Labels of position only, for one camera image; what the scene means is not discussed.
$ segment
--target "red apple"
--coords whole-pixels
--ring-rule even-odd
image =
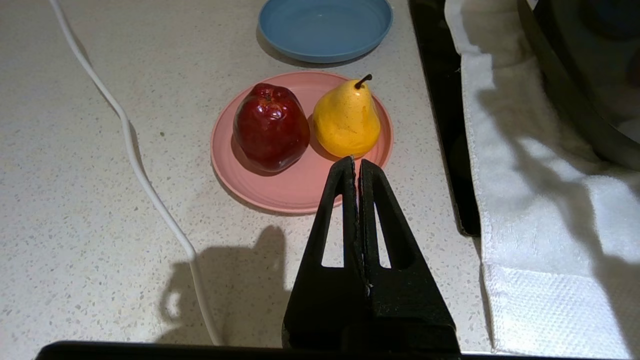
[[[238,107],[234,138],[254,166],[279,172],[304,154],[309,124],[291,90],[259,83]]]

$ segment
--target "pear stem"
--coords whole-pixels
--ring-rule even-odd
[[[356,83],[356,85],[355,85],[356,89],[359,90],[360,87],[362,86],[362,83],[364,83],[367,80],[371,80],[371,79],[373,79],[373,76],[371,76],[371,74],[367,74],[364,78],[362,78],[362,80],[360,80],[360,81],[358,81]]]

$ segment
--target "plate rim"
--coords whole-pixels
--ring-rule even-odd
[[[218,124],[220,123],[220,118],[222,118],[222,115],[227,112],[227,110],[231,107],[231,104],[234,102],[234,100],[238,96],[240,96],[243,92],[252,89],[255,85],[258,85],[259,83],[264,83],[264,82],[267,82],[267,81],[275,79],[275,78],[280,78],[282,76],[291,76],[291,75],[295,75],[295,74],[316,74],[316,75],[322,75],[322,76],[333,76],[333,77],[340,78],[340,79],[343,79],[343,80],[346,80],[346,81],[349,80],[349,78],[347,78],[346,76],[343,76],[343,75],[340,75],[340,74],[336,74],[334,72],[306,70],[306,71],[284,72],[282,74],[278,74],[278,75],[274,75],[274,76],[270,76],[268,78],[262,79],[262,80],[260,80],[260,81],[258,81],[256,83],[250,85],[249,87],[247,87],[244,90],[241,90],[240,92],[235,94],[235,96],[233,96],[231,101],[229,101],[228,104],[218,114],[218,118],[216,118],[216,123],[213,125],[213,130],[211,131],[211,139],[209,140],[209,152],[211,153],[211,163],[212,163],[213,169],[215,171],[214,176],[222,182],[222,185],[224,187],[226,187],[228,190],[230,190],[234,195],[238,196],[240,199],[243,199],[244,201],[248,202],[251,205],[257,206],[260,209],[274,211],[276,213],[305,215],[305,214],[315,213],[317,211],[317,206],[315,206],[313,208],[304,208],[304,209],[283,209],[283,208],[279,208],[277,206],[270,206],[270,205],[261,203],[259,201],[253,200],[253,199],[243,195],[240,191],[238,191],[237,188],[234,188],[233,186],[231,186],[227,182],[227,180],[224,178],[224,176],[221,175],[220,169],[218,168],[218,164],[216,163],[216,160],[215,160],[215,157],[214,157],[214,151],[213,151],[213,138],[214,138],[214,135],[216,134],[216,130],[218,129]],[[385,108],[384,104],[382,103],[382,101],[380,101],[380,98],[378,98],[374,94],[371,94],[371,95],[380,104],[380,107],[381,107],[382,111],[384,112],[385,116],[387,117],[387,120],[388,120],[388,123],[389,123],[390,143],[389,143],[389,148],[388,148],[388,156],[383,158],[382,163],[379,165],[380,168],[384,169],[387,166],[387,163],[389,162],[389,159],[391,158],[391,154],[393,153],[393,149],[394,149],[394,142],[395,142],[394,127],[393,127],[393,122],[391,121],[391,116],[389,116],[389,113],[388,113],[387,109]],[[333,202],[333,207],[335,208],[336,206],[338,206],[340,204],[342,204],[342,197],[337,197]]]
[[[351,56],[352,54],[355,54],[352,58],[356,58],[357,56],[359,56],[358,54],[366,53],[368,50],[371,50],[374,47],[376,47],[377,45],[380,45],[380,43],[382,43],[382,40],[384,40],[384,38],[387,36],[389,31],[391,30],[391,26],[393,26],[393,23],[394,23],[394,10],[393,10],[393,7],[391,7],[391,4],[389,4],[388,0],[382,0],[386,4],[387,9],[389,10],[389,14],[390,14],[389,15],[389,23],[387,24],[387,27],[384,29],[384,31],[382,31],[380,36],[378,36],[375,40],[373,40],[372,42],[368,43],[365,46],[359,47],[358,49],[353,50],[353,51],[348,51],[346,53],[333,53],[333,54],[306,53],[305,54],[305,53],[301,53],[299,51],[293,51],[293,50],[288,49],[288,48],[286,48],[284,46],[281,46],[279,44],[274,43],[274,41],[272,41],[272,39],[270,39],[267,36],[267,34],[264,32],[264,26],[262,25],[262,14],[264,13],[264,9],[266,8],[266,6],[272,1],[273,0],[267,0],[264,3],[264,5],[262,5],[262,8],[260,9],[260,13],[258,14],[258,28],[260,29],[260,33],[269,42],[269,44],[271,44],[271,46],[273,46],[274,48],[278,49],[279,51],[287,52],[287,53],[294,54],[296,56],[304,57],[304,58],[314,58],[314,59],[318,60],[318,59],[329,59],[329,58],[341,58],[341,57],[345,57],[345,56]]]

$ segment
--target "pink plate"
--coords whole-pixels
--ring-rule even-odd
[[[310,120],[316,102],[326,92],[348,78],[319,71],[290,72],[262,80],[285,86],[300,101]],[[371,83],[375,88],[375,79]],[[261,174],[247,161],[238,144],[233,140],[233,124],[236,110],[254,85],[238,94],[222,111],[211,134],[211,161],[225,184],[240,198],[260,208],[282,213],[305,214],[316,211],[324,189],[329,168],[338,158],[328,154],[316,140],[311,127],[311,144],[302,158],[283,172]],[[393,127],[389,114],[377,97],[373,97],[380,118],[380,138],[376,146],[364,158],[384,167],[394,144]],[[356,170],[360,160],[356,160]],[[334,205],[342,202],[337,198]]]

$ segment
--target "plate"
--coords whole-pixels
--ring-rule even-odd
[[[290,89],[311,121],[318,100],[345,80],[348,78],[328,72],[301,71],[277,75],[260,82]],[[311,143],[296,163],[277,174],[261,173],[253,168],[234,140],[233,124],[238,106],[254,86],[238,94],[220,113],[211,133],[213,167],[231,192],[253,205],[281,213],[313,213],[320,203],[329,169],[338,158],[320,146],[311,126]],[[371,87],[375,89],[375,78],[371,81]],[[380,118],[380,137],[363,158],[384,167],[393,148],[393,127],[380,100],[374,96],[373,101]],[[360,160],[356,160],[356,170],[359,168]],[[334,204],[340,203],[341,199],[336,198]]]
[[[269,0],[259,29],[276,50],[311,63],[335,63],[373,50],[387,35],[386,0]]]

